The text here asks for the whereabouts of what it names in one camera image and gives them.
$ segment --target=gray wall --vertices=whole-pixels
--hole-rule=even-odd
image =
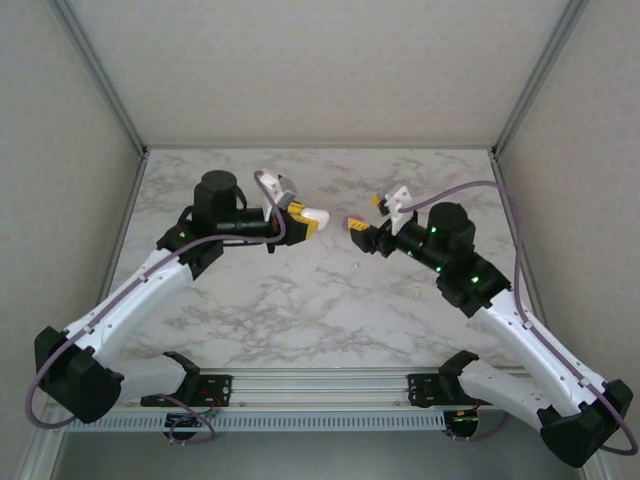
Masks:
[[[70,3],[148,145],[488,146],[567,0]]]
[[[494,425],[501,414],[483,415]],[[56,480],[572,480],[578,471],[513,421],[477,443],[440,432],[235,433],[171,446],[161,434],[67,435]]]
[[[95,301],[136,159],[44,1],[0,2],[0,478],[33,429],[33,339]]]
[[[552,330],[639,394],[638,0],[591,2],[502,163]],[[629,420],[640,435],[638,399]]]

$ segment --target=marble pattern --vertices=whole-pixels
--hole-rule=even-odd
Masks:
[[[192,203],[203,173],[232,171],[258,205],[259,168],[292,178],[300,201],[329,210],[329,226],[274,255],[262,246],[228,249],[167,301],[124,356],[176,350],[209,368],[398,367],[436,366],[464,348],[495,365],[515,363],[441,298],[435,274],[400,253],[365,255],[342,228],[346,214],[380,223],[369,197],[395,183],[423,198],[492,179],[481,150],[154,150],[114,285]],[[455,200],[476,222],[478,250],[510,276],[514,251],[497,193],[475,189]]]

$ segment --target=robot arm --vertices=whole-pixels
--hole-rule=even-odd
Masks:
[[[460,205],[434,205],[425,228],[418,224],[417,212],[406,212],[413,204],[406,187],[372,200],[389,218],[380,228],[350,219],[353,242],[385,258],[399,250],[438,273],[436,284],[445,300],[498,337],[534,380],[505,374],[462,351],[440,368],[442,389],[451,398],[466,395],[500,407],[540,431],[560,459],[582,466],[618,429],[591,388],[622,417],[631,403],[631,390],[620,380],[606,382],[580,362],[526,308],[523,321],[509,281],[474,251],[475,225]]]
[[[327,225],[326,211],[294,201],[297,192],[290,180],[269,172],[262,172],[257,180],[263,196],[269,198],[263,199],[262,208],[248,208],[234,175],[206,173],[195,187],[193,205],[129,279],[64,331],[47,327],[36,337],[40,370],[63,343],[79,335],[43,376],[40,388],[85,423],[102,417],[116,402],[131,398],[174,394],[188,402],[199,368],[182,355],[167,352],[162,357],[120,364],[115,359],[131,333],[170,295],[195,281],[223,254],[225,246],[266,240],[270,241],[268,252],[273,253],[276,245],[300,243]],[[101,314],[94,325],[92,320]]]

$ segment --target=cable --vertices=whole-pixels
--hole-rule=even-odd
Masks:
[[[206,438],[201,438],[201,439],[197,438],[195,440],[193,440],[193,439],[191,439],[191,440],[182,440],[182,446],[185,446],[185,445],[197,445],[199,443],[207,443],[207,442],[210,442],[211,440],[213,440],[214,438],[216,438],[216,431],[214,430],[213,425],[211,425],[211,422],[209,421],[208,418],[206,418],[204,416],[203,413],[196,412],[189,405],[187,405],[186,403],[178,400],[177,398],[175,398],[175,397],[173,397],[171,395],[157,395],[157,396],[161,397],[161,398],[164,398],[165,400],[169,400],[171,403],[174,403],[175,405],[179,406],[180,408],[186,410],[187,413],[188,413],[188,415],[185,415],[184,417],[180,417],[175,422],[173,422],[173,424],[171,425],[171,428],[169,429],[169,442],[171,444],[173,444],[173,442],[174,442],[173,432],[176,429],[176,427],[179,424],[181,424],[182,422],[184,422],[185,420],[189,419],[189,418],[195,418],[195,419],[201,421],[202,424],[205,425],[209,429],[211,434]]]
[[[258,184],[258,188],[260,188],[260,191],[267,197],[267,201],[269,202],[271,207],[273,207],[273,212],[278,221],[278,225],[280,226],[280,232],[278,233],[278,235],[276,235],[275,237],[269,237],[269,238],[244,237],[240,235],[211,235],[208,237],[203,237],[198,240],[194,240],[193,242],[188,243],[187,245],[184,245],[183,247],[179,248],[175,252],[172,252],[170,255],[167,255],[162,260],[158,261],[155,265],[149,268],[149,270],[147,270],[144,277],[145,278],[149,277],[150,275],[158,271],[160,268],[165,266],[174,258],[177,258],[183,253],[199,245],[202,245],[204,243],[216,242],[220,240],[278,243],[280,240],[282,240],[286,233],[286,224],[284,221],[284,217],[282,216],[282,212],[278,208],[278,205],[276,204],[275,200],[271,198],[271,195],[269,195],[267,188],[264,185],[262,185],[262,183],[260,182],[261,175],[262,175],[261,171],[256,171],[253,173],[253,179]],[[56,360],[58,360],[58,358],[60,358],[60,356],[64,352],[66,352],[72,345],[74,345],[78,341],[78,339],[82,338],[82,336],[85,335],[87,331],[91,331],[92,328],[94,328],[98,323],[100,323],[100,321],[111,310],[113,310],[116,307],[116,305],[118,305],[126,296],[128,296],[133,290],[135,290],[135,288],[141,283],[143,283],[143,278],[137,278],[131,284],[127,285],[127,287],[124,290],[122,290],[122,292],[116,295],[109,303],[107,303],[107,305],[102,310],[100,310],[100,312],[96,314],[95,317],[93,317],[93,319],[89,323],[87,323],[87,325],[83,330],[78,331],[75,335],[68,338],[67,341],[64,342],[55,352],[53,352],[51,356],[44,362],[40,370],[38,370],[35,377],[33,378],[33,381],[29,385],[29,388],[27,389],[27,395],[24,401],[25,415],[27,417],[27,420],[29,420],[33,425],[39,428],[50,430],[54,428],[64,427],[65,425],[68,425],[69,423],[75,420],[75,417],[71,417],[58,423],[46,423],[40,420],[38,417],[36,417],[33,411],[33,398],[35,396],[38,385],[40,385],[40,382],[42,381],[44,376],[47,374],[47,372],[51,369],[51,366],[56,362]]]
[[[516,230],[516,240],[515,240],[516,258],[515,258],[515,266],[514,266],[514,272],[513,272],[513,295],[515,298],[516,309],[518,310],[518,314],[523,319],[523,323],[527,323],[529,321],[529,317],[524,311],[524,307],[522,305],[521,291],[520,291],[520,273],[522,270],[522,257],[523,257],[523,249],[524,249],[523,229],[522,229],[522,221],[521,221],[522,218],[520,216],[520,209],[518,208],[518,203],[514,195],[511,193],[511,191],[507,187],[489,180],[477,180],[475,182],[463,183],[462,185],[458,185],[457,187],[453,187],[448,190],[445,190],[444,192],[434,197],[428,198],[427,200],[424,200],[422,202],[416,203],[415,205],[401,208],[398,210],[398,212],[411,213],[414,210],[419,210],[428,205],[431,205],[432,203],[442,200],[443,198],[448,197],[449,195],[452,195],[462,190],[466,190],[467,188],[473,188],[473,187],[496,188],[507,199],[506,203],[509,209],[511,210],[511,214],[513,215],[513,219],[515,222],[515,230]],[[583,385],[586,385],[586,388],[600,401],[600,403],[602,403],[605,406],[607,411],[611,414],[611,416],[615,419],[617,424],[620,426],[620,428],[624,432],[625,436],[627,437],[627,440],[629,440],[630,447],[628,450],[621,450],[618,448],[607,447],[607,446],[602,446],[600,447],[600,449],[604,450],[605,452],[614,453],[617,455],[625,455],[625,456],[636,455],[638,453],[638,442],[636,441],[636,438],[633,432],[631,431],[631,428],[627,424],[627,422],[624,420],[624,418],[622,418],[622,415],[618,413],[615,407],[611,405],[611,402],[609,402],[609,400],[602,393],[600,393],[596,387],[594,387],[591,383],[588,383],[588,380],[585,378],[585,376],[582,375],[582,373],[580,373],[580,371],[569,360],[567,360],[566,357],[560,351],[558,351],[558,349],[549,340],[547,340],[544,334],[540,330],[538,330],[538,328],[536,328],[535,325],[531,326],[530,331],[538,340],[540,340],[540,343],[542,343],[558,359],[558,361],[560,361],[560,363],[562,363],[562,365],[565,366],[567,370],[569,370],[573,374],[573,376],[575,376]]]
[[[511,421],[511,415],[505,412],[504,417],[498,425],[489,430],[488,432],[481,433],[480,435],[474,435],[473,437],[459,437],[457,435],[446,434],[454,442],[478,442],[480,440],[486,440],[489,437],[493,437],[496,433],[500,433],[506,428]]]

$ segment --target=robotic arm link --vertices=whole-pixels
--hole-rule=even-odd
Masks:
[[[445,392],[452,398],[464,394],[489,402],[522,419],[540,432],[556,456],[574,467],[582,466],[599,448],[608,449],[604,442],[620,426],[632,448],[616,453],[637,452],[623,420],[633,398],[631,390],[621,380],[606,382],[521,305],[507,278],[475,252],[475,225],[460,205],[436,203],[423,227],[415,211],[420,205],[412,205],[406,187],[372,201],[389,218],[379,228],[349,219],[352,241],[362,251],[385,258],[398,250],[438,273],[436,285],[444,299],[500,339],[536,382],[508,375],[462,351],[440,369]]]
[[[276,245],[300,243],[329,221],[326,211],[294,201],[297,192],[290,180],[269,172],[256,172],[254,178],[263,193],[262,208],[247,207],[233,174],[206,173],[195,187],[193,205],[128,280],[63,331],[47,327],[36,337],[38,373],[25,402],[32,423],[56,428],[72,420],[44,424],[37,419],[32,401],[38,386],[85,423],[131,398],[172,394],[189,403],[200,369],[176,352],[118,364],[116,355],[129,335],[168,296],[196,280],[225,246],[266,243],[273,253]]]

